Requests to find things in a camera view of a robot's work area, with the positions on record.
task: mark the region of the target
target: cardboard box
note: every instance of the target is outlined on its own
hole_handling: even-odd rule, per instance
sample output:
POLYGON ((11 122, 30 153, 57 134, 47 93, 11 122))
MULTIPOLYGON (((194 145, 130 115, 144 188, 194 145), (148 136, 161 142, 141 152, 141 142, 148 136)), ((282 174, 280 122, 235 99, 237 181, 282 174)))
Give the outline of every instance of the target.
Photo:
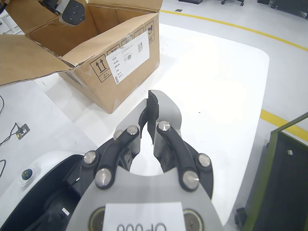
POLYGON ((11 0, 25 35, 0 36, 0 85, 58 72, 111 113, 159 66, 163 0, 76 1, 86 20, 70 27, 37 1, 11 0))

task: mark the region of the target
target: white floor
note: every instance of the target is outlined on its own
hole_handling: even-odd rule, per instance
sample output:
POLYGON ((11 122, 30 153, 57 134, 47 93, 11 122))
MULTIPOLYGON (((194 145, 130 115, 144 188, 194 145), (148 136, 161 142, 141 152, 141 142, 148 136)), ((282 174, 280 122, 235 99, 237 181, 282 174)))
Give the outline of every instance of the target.
MULTIPOLYGON (((308 47, 308 21, 304 19, 306 15, 300 17, 274 10, 269 5, 257 3, 257 0, 245 0, 243 7, 235 0, 226 1, 224 5, 220 2, 221 0, 204 0, 196 5, 178 0, 164 0, 162 10, 181 9, 181 13, 241 25, 308 47)), ((270 65, 263 109, 286 120, 292 120, 308 111, 307 51, 246 30, 192 17, 161 12, 160 23, 215 35, 265 51, 270 57, 270 65)), ((211 50, 205 47, 204 59, 207 58, 208 52, 211 50)), ((241 53, 238 54, 238 58, 245 59, 247 63, 250 60, 249 57, 242 57, 241 53)), ((308 130, 308 121, 301 122, 300 126, 308 130)), ((268 122, 259 121, 250 162, 235 209, 245 206, 262 148, 268 142, 270 131, 274 128, 275 126, 268 122)), ((232 219, 231 216, 226 230, 235 230, 232 219)))

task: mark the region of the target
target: yellow floor line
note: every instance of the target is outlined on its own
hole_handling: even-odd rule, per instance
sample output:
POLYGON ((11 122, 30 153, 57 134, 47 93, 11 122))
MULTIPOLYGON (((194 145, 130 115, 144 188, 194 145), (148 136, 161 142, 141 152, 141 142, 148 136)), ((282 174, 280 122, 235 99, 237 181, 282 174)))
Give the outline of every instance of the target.
MULTIPOLYGON (((260 118, 277 127, 280 127, 288 122, 287 120, 284 120, 279 116, 276 116, 270 112, 267 112, 264 109, 261 110, 260 118)), ((293 134, 294 136, 299 137, 302 140, 308 141, 308 132, 300 128, 299 126, 293 125, 287 128, 286 131, 293 134)))
MULTIPOLYGON (((267 34, 267 33, 264 33, 264 32, 260 32, 260 31, 254 30, 254 29, 250 29, 250 28, 247 28, 247 27, 244 27, 244 26, 240 26, 240 25, 236 25, 236 24, 231 24, 231 23, 228 23, 228 22, 220 21, 220 20, 215 20, 215 19, 195 16, 195 15, 190 15, 190 14, 174 12, 174 11, 161 10, 161 12, 169 13, 169 14, 174 14, 174 15, 179 15, 179 16, 190 17, 190 18, 195 18, 195 19, 207 20, 207 21, 210 21, 210 22, 215 22, 215 23, 219 23, 219 24, 223 24, 223 25, 239 28, 239 29, 246 30, 246 31, 249 31, 249 32, 253 32, 253 33, 256 33, 256 34, 259 34, 259 35, 262 35, 262 36, 265 36, 265 37, 268 37, 268 38, 271 38, 271 39, 278 40, 278 41, 286 43, 288 45, 297 47, 297 48, 299 48, 301 50, 308 51, 308 48, 306 48, 304 46, 297 45, 297 44, 295 44, 293 42, 290 42, 290 41, 287 41, 285 39, 281 39, 279 37, 276 37, 276 36, 273 36, 273 35, 270 35, 270 34, 267 34)), ((274 115, 274 114, 272 114, 272 113, 270 113, 268 111, 265 111, 264 109, 261 110, 260 118, 262 120, 265 120, 266 122, 269 122, 269 123, 277 126, 277 127, 280 127, 280 126, 282 126, 282 125, 284 125, 284 124, 286 124, 288 122, 287 120, 284 120, 281 117, 278 117, 278 116, 276 116, 276 115, 274 115)), ((286 131, 291 133, 291 134, 293 134, 294 136, 299 137, 302 140, 308 141, 308 132, 306 130, 300 128, 299 126, 293 125, 290 128, 286 129, 286 131)))
POLYGON ((195 16, 195 15, 190 15, 190 14, 184 14, 184 13, 175 12, 175 11, 165 11, 165 10, 160 10, 160 11, 164 12, 164 13, 169 13, 169 14, 174 14, 174 15, 179 15, 179 16, 185 16, 185 17, 190 17, 190 18, 194 18, 194 19, 202 19, 202 20, 206 20, 206 21, 210 21, 210 22, 214 22, 214 23, 218 23, 218 24, 222 24, 222 25, 232 26, 232 27, 235 27, 235 28, 238 28, 238 29, 246 30, 246 31, 253 32, 253 33, 256 33, 256 34, 259 34, 259 35, 262 35, 262 36, 265 36, 265 37, 268 37, 268 38, 271 38, 271 39, 278 40, 280 42, 283 42, 283 43, 286 43, 288 45, 297 47, 297 48, 304 50, 304 51, 308 51, 308 48, 306 48, 304 46, 297 45, 297 44, 290 42, 288 40, 285 40, 285 39, 282 39, 282 38, 279 38, 279 37, 276 37, 276 36, 273 36, 273 35, 270 35, 270 34, 267 34, 267 33, 264 33, 264 32, 260 32, 260 31, 257 31, 257 30, 254 30, 254 29, 251 29, 251 28, 248 28, 248 27, 228 23, 228 22, 225 22, 225 21, 195 16))

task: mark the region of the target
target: white table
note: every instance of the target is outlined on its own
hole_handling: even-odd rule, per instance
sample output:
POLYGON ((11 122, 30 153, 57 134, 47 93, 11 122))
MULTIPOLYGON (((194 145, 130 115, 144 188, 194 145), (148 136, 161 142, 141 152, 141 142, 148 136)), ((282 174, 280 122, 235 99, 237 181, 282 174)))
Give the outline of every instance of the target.
MULTIPOLYGON (((181 110, 183 139, 212 160, 212 202, 224 225, 250 156, 268 66, 268 55, 257 48, 160 24, 160 66, 113 114, 105 113, 57 74, 36 82, 96 145, 112 137, 149 89, 165 92, 181 110)), ((141 152, 131 172, 159 174, 150 136, 143 131, 141 152)))

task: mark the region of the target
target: power outlet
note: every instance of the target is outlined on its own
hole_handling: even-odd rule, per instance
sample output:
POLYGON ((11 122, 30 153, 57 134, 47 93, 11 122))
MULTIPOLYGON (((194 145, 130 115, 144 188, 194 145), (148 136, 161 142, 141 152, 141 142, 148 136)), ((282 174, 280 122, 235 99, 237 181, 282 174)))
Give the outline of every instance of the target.
POLYGON ((20 127, 20 130, 16 132, 16 136, 19 140, 21 140, 28 132, 30 131, 28 125, 24 124, 20 127))

